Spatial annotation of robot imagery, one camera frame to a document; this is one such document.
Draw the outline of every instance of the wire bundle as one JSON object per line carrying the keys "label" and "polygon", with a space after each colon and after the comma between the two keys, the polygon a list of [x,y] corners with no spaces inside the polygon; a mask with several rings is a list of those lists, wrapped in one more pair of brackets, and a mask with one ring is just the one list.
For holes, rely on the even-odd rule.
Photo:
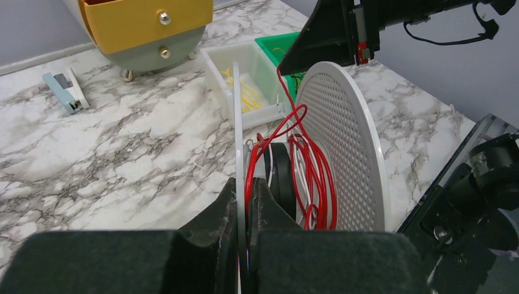
{"label": "wire bundle", "polygon": [[[248,165],[247,175],[245,178],[245,211],[248,215],[248,204],[252,193],[252,180],[254,177],[254,169],[258,159],[269,149],[269,154],[272,162],[272,150],[270,143],[273,139],[281,137],[289,133],[288,142],[291,153],[291,168],[292,180],[296,193],[297,203],[303,212],[304,228],[333,230],[337,224],[337,197],[335,194],[335,186],[332,177],[330,165],[321,148],[308,136],[302,119],[308,111],[305,104],[298,107],[295,106],[286,85],[284,84],[279,68],[277,69],[277,76],[283,86],[285,94],[292,106],[292,112],[284,118],[282,123],[276,128],[274,133],[267,139],[263,138],[261,134],[257,134],[256,142],[253,145],[250,162]],[[285,124],[288,124],[287,130],[280,132]],[[269,177],[269,186],[272,179],[272,165]],[[303,184],[303,193],[306,196],[305,201],[301,199],[301,193],[297,187],[297,178]],[[328,225],[328,199],[331,200],[331,222]]]}
{"label": "wire bundle", "polygon": [[[234,85],[234,81],[233,81],[233,78],[230,74],[230,71],[231,69],[227,69],[226,71],[224,72],[220,72],[221,74],[224,74],[227,76],[227,78],[229,79],[229,81],[227,82],[227,84],[229,86],[232,86]],[[249,93],[247,93],[245,90],[242,90],[242,101],[245,105],[245,108],[242,107],[242,113],[247,113],[247,112],[250,112],[250,111],[253,111],[253,108],[255,109],[260,109],[260,108],[263,108],[263,102],[261,101],[260,97],[257,95],[256,92],[254,92],[251,88],[249,88],[246,84],[244,84],[243,82],[240,81],[240,84],[246,89],[249,91],[250,94],[252,94],[254,97],[256,97],[256,100],[254,100],[254,98],[249,95]]]}

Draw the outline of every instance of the metal knob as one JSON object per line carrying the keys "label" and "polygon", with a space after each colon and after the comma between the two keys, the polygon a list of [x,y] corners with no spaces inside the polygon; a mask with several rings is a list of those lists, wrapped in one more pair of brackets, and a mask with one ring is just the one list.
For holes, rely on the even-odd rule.
{"label": "metal knob", "polygon": [[162,57],[164,59],[168,59],[171,56],[171,52],[169,49],[167,49],[166,46],[161,46],[159,48],[159,54],[160,54],[160,57]]}
{"label": "metal knob", "polygon": [[167,12],[162,11],[159,13],[159,22],[166,26],[171,23],[171,16]]}

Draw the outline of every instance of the perforated plate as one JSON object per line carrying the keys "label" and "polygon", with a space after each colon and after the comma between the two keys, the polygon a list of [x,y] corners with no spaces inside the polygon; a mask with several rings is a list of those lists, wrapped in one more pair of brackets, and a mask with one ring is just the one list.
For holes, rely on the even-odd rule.
{"label": "perforated plate", "polygon": [[307,72],[296,103],[308,106],[303,125],[332,166],[337,230],[389,230],[384,157],[359,87],[338,65],[319,62]]}

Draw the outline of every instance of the table surface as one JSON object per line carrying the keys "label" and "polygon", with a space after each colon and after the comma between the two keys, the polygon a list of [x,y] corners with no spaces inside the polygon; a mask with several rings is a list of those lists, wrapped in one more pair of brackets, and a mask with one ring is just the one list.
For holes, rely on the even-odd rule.
{"label": "table surface", "polygon": [[[306,20],[279,0],[250,0],[217,11],[199,47],[298,31]],[[75,115],[41,79],[66,67],[91,104]],[[347,71],[380,137],[395,230],[474,123],[376,61]],[[96,50],[5,75],[0,118],[0,274],[36,232],[178,228],[235,170],[233,127],[204,85],[201,55],[131,83]]]}

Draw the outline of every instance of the gray wall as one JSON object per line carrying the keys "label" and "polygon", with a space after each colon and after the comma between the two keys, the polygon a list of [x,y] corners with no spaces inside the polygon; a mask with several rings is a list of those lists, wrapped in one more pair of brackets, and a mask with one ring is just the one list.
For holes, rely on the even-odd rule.
{"label": "gray wall", "polygon": [[[317,3],[282,1],[308,16]],[[480,4],[478,10],[485,19],[494,18],[499,24],[494,40],[439,47],[413,40],[402,25],[395,25],[381,32],[381,51],[375,56],[473,121],[491,112],[519,126],[519,4],[505,16],[497,15],[490,6]],[[436,14],[410,30],[438,41],[466,39],[483,31],[470,7]]]}
{"label": "gray wall", "polygon": [[60,0],[0,0],[0,67],[90,38]]}

